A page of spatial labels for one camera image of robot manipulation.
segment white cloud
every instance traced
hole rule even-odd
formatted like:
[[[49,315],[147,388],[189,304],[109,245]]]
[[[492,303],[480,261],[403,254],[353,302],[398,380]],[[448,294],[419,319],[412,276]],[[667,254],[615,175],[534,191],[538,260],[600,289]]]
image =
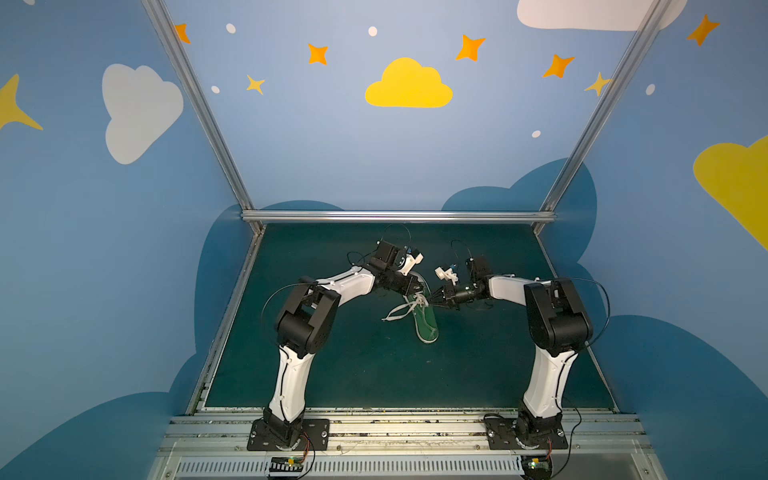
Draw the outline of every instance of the white cloud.
[[[687,0],[672,0],[661,19],[667,27],[683,11]],[[520,0],[518,18],[533,28],[634,31],[653,0]]]
[[[135,162],[179,118],[184,109],[181,90],[163,81],[147,66],[107,67],[101,93],[112,120],[107,126],[107,149],[123,165]]]

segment ventilation grille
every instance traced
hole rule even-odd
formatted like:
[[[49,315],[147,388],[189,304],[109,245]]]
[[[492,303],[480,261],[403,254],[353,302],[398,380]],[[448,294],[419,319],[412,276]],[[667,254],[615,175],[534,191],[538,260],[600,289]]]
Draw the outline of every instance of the ventilation grille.
[[[307,459],[307,466],[312,459]],[[315,458],[311,476],[522,475],[517,455],[381,455]],[[296,473],[273,473],[273,477]],[[264,460],[243,457],[186,457],[175,478],[264,478]]]
[[[242,457],[185,458],[179,463],[175,478],[263,478],[265,470],[263,460]]]

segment metal bracket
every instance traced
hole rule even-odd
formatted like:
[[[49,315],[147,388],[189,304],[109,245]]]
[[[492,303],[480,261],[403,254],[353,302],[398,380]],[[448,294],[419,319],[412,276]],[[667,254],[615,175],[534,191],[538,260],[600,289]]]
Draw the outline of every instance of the metal bracket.
[[[325,452],[328,449],[328,419],[306,419],[303,423],[303,433],[310,439],[310,450]],[[293,447],[293,452],[303,452],[306,448],[304,435],[299,437],[299,443]],[[277,445],[272,442],[271,435],[266,430],[266,424],[257,419],[250,427],[247,449],[250,452],[278,452]]]
[[[485,437],[488,439],[488,447],[491,450],[546,450],[549,449],[547,439],[550,439],[552,442],[552,450],[565,450],[568,448],[568,440],[565,439],[565,433],[562,429],[558,429],[558,433],[544,437],[542,443],[532,448],[518,441],[514,429],[515,419],[489,417],[483,419],[483,422],[485,423]]]

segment green table surface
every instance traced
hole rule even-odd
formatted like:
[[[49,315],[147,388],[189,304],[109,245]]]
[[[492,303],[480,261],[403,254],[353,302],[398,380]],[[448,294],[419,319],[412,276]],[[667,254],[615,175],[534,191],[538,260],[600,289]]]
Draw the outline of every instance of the green table surface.
[[[300,276],[323,278],[349,269],[346,254],[368,253],[386,225],[371,223],[271,224],[250,274],[207,406],[261,407],[274,393],[277,348],[265,338],[260,313],[277,289]],[[415,267],[432,289],[442,282],[434,269],[455,263],[450,241],[467,243],[475,256],[487,256],[494,273],[551,278],[539,244],[527,225],[410,224],[412,245],[424,260]],[[385,236],[404,245],[402,226]],[[466,249],[458,242],[459,281],[467,281]],[[350,255],[352,261],[358,255]],[[266,308],[266,331],[274,336],[278,309],[291,289]],[[342,305],[325,347],[317,353],[306,387],[308,407],[517,407],[528,388],[534,344],[525,308],[501,300],[435,309],[439,338],[422,343],[413,316],[384,322],[403,298],[376,290]],[[592,359],[580,355],[568,377],[565,396],[578,407],[612,408],[613,402]]]

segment shoelace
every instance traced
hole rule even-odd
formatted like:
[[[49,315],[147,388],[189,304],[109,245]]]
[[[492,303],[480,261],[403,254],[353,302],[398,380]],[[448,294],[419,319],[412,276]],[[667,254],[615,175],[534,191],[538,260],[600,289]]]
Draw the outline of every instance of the shoelace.
[[[389,314],[387,314],[386,317],[382,318],[382,320],[386,320],[387,322],[391,322],[393,320],[400,320],[402,318],[407,317],[413,309],[415,309],[417,306],[423,305],[424,308],[429,306],[429,302],[427,302],[427,299],[425,296],[423,296],[421,293],[417,293],[415,295],[415,299],[412,302],[405,302],[402,305],[398,305],[395,308],[391,309],[389,311]],[[394,312],[397,312],[398,310],[402,310],[404,308],[408,307],[408,311],[403,313],[402,315],[394,315]]]

